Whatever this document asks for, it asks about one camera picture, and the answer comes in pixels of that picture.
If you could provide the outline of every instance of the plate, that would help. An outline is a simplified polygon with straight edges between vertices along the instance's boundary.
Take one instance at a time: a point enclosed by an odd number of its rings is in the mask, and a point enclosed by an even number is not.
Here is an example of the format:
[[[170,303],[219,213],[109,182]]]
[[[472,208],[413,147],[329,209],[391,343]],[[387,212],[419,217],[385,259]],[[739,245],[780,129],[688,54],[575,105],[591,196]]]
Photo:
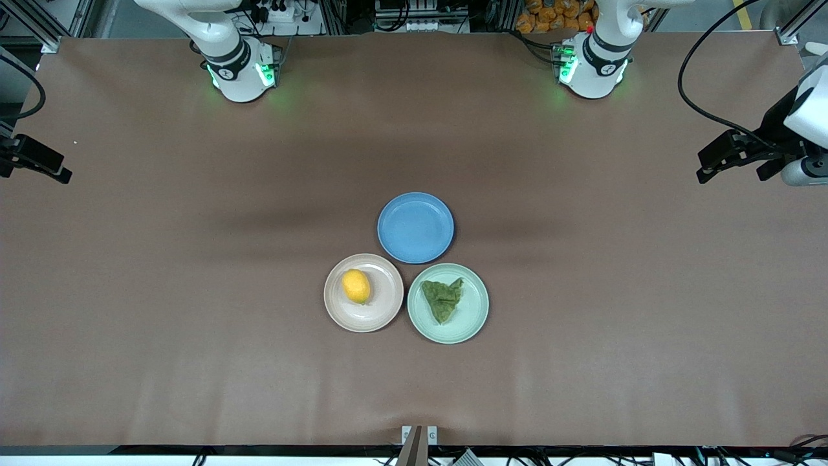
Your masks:
[[[342,290],[342,275],[362,270],[371,284],[371,297],[356,304]],[[351,332],[373,332],[394,319],[402,306],[402,277],[387,259],[375,254],[356,254],[339,262],[325,281],[325,308],[330,318]]]
[[[449,249],[455,220],[449,208],[424,192],[394,197],[379,214],[379,243],[396,260],[425,264]]]
[[[463,279],[460,301],[449,320],[442,325],[431,313],[431,306],[422,292],[422,282],[430,280],[451,284]],[[475,272],[458,264],[437,264],[422,271],[408,290],[408,315],[424,337],[444,344],[460,343],[472,338],[483,328],[489,316],[489,293]]]

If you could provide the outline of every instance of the wilted lettuce leaf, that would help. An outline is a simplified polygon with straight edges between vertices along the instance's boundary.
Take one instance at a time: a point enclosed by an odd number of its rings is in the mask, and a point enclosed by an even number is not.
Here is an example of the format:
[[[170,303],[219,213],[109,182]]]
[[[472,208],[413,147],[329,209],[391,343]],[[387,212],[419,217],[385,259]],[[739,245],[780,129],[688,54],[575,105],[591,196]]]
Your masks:
[[[431,313],[434,314],[437,323],[442,324],[449,320],[460,301],[462,286],[463,279],[457,279],[451,285],[428,280],[422,282],[422,293],[426,296],[426,301],[431,306]]]

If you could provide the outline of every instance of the yellow lemon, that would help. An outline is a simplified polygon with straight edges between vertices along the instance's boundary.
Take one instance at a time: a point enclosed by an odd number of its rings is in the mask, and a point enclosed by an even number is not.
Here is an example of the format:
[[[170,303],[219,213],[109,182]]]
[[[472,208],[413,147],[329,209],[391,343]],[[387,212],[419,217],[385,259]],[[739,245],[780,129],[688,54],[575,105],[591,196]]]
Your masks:
[[[365,304],[371,297],[371,284],[362,270],[350,269],[342,275],[345,296],[356,304]]]

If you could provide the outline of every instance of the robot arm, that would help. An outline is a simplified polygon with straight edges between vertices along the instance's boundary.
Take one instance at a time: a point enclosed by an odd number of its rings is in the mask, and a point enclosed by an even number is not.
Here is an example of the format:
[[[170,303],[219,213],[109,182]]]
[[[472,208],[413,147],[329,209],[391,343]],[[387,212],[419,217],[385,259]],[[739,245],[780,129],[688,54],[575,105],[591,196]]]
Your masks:
[[[574,53],[562,56],[568,61],[560,69],[559,81],[587,99],[600,99],[612,92],[623,79],[630,51],[644,28],[636,8],[670,8],[694,0],[596,0],[599,7],[595,30],[579,32],[563,42]]]
[[[699,151],[700,183],[731,167],[765,161],[762,181],[781,172],[789,186],[828,184],[828,54],[825,54],[762,119],[753,131],[773,147],[732,129]]]
[[[281,49],[239,35],[230,15],[241,0],[135,0],[179,28],[207,60],[213,85],[233,102],[249,102],[277,85]]]

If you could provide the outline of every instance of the brown paper tablecloth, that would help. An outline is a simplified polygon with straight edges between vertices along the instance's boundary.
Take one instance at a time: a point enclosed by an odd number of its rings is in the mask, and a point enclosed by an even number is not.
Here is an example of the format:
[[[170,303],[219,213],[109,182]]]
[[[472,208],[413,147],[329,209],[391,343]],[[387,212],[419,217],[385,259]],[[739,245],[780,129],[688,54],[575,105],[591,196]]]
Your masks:
[[[0,182],[2,444],[787,444],[828,430],[828,190],[696,181],[724,128],[644,35],[580,100],[509,36],[301,38],[251,104],[184,41],[65,40],[19,129],[61,186]],[[687,91],[755,127],[802,73],[771,33],[717,34]],[[382,254],[385,202],[453,211],[441,261],[491,297],[442,346],[406,309],[328,317],[322,284]],[[425,266],[401,265],[406,284]]]

